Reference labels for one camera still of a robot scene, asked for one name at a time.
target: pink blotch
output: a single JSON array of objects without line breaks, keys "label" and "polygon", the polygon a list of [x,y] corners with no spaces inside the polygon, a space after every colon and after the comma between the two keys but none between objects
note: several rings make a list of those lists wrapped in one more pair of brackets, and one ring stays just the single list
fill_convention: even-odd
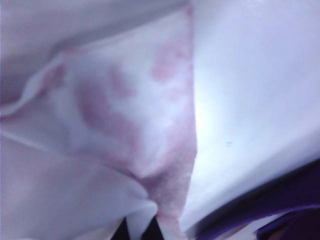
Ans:
[{"label": "pink blotch", "polygon": [[[127,158],[121,159],[121,162],[125,162],[139,154],[141,126],[131,122],[124,114],[114,111],[105,90],[106,86],[97,83],[94,79],[85,81],[76,92],[80,113],[90,127],[105,136],[117,138],[129,147]],[[112,156],[113,153],[105,152],[104,155]]]},{"label": "pink blotch", "polygon": [[111,84],[112,93],[118,98],[128,98],[135,93],[134,89],[128,86],[119,65],[110,68],[107,81]]},{"label": "pink blotch", "polygon": [[189,62],[188,37],[175,36],[158,50],[151,74],[157,82],[165,83],[174,77],[179,69]]}]

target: purple fabric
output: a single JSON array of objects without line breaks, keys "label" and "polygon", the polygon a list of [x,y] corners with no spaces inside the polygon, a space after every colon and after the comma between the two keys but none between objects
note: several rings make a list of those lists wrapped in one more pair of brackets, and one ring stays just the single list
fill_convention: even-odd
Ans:
[{"label": "purple fabric", "polygon": [[274,232],[285,228],[292,220],[302,216],[305,212],[305,210],[293,211],[283,215],[282,217],[279,217],[278,219],[260,228],[256,233],[256,238],[258,240],[268,240]]},{"label": "purple fabric", "polygon": [[219,235],[267,216],[320,207],[320,160],[297,174],[279,180],[257,197],[232,209],[227,217],[215,222],[198,240],[213,240]]},{"label": "purple fabric", "polygon": [[320,209],[306,211],[294,219],[280,240],[318,240],[320,237]]}]

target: dark purple cloth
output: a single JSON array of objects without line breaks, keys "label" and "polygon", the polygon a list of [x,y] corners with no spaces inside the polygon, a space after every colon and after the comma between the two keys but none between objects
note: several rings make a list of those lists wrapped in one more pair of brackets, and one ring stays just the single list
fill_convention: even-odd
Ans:
[{"label": "dark purple cloth", "polygon": [[255,194],[250,198],[242,196],[244,200],[233,206],[226,216],[213,222],[197,240],[212,240],[233,228],[267,216],[319,208],[320,160],[272,181],[267,187],[263,186],[261,189],[256,189]]},{"label": "dark purple cloth", "polygon": [[320,209],[310,209],[295,218],[285,229],[280,240],[319,240]]},{"label": "dark purple cloth", "polygon": [[284,216],[279,217],[278,219],[260,228],[257,231],[256,238],[258,240],[268,240],[273,233],[283,228],[286,228],[292,220],[299,218],[305,212],[306,210],[293,211],[288,214],[285,214]]}]

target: crumpled fabric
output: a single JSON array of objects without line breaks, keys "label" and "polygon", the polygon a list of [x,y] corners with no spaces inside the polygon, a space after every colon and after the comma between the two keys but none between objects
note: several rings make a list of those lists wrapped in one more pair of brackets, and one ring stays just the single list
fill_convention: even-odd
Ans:
[{"label": "crumpled fabric", "polygon": [[135,240],[155,214],[165,239],[185,239],[192,34],[187,5],[65,48],[2,106],[3,239],[70,239],[126,217]]}]

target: pink stain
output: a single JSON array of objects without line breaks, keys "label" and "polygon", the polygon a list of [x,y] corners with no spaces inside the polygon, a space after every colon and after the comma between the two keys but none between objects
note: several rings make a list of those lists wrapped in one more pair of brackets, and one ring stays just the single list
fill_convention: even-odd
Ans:
[{"label": "pink stain", "polygon": [[186,61],[189,61],[188,40],[184,36],[175,36],[157,50],[154,67],[151,70],[157,82],[169,81]]},{"label": "pink stain", "polygon": [[142,126],[134,124],[124,114],[114,111],[108,100],[110,96],[107,96],[104,89],[105,87],[94,79],[85,81],[76,92],[79,109],[84,121],[90,127],[105,136],[118,139],[128,147],[129,154],[124,159],[114,157],[114,151],[121,151],[121,149],[106,149],[104,156],[109,156],[106,161],[114,162],[117,159],[118,164],[128,163],[128,160],[137,157],[140,152]]},{"label": "pink stain", "polygon": [[112,93],[118,98],[128,98],[134,95],[135,91],[128,86],[126,76],[119,65],[113,65],[109,70],[108,79]]}]

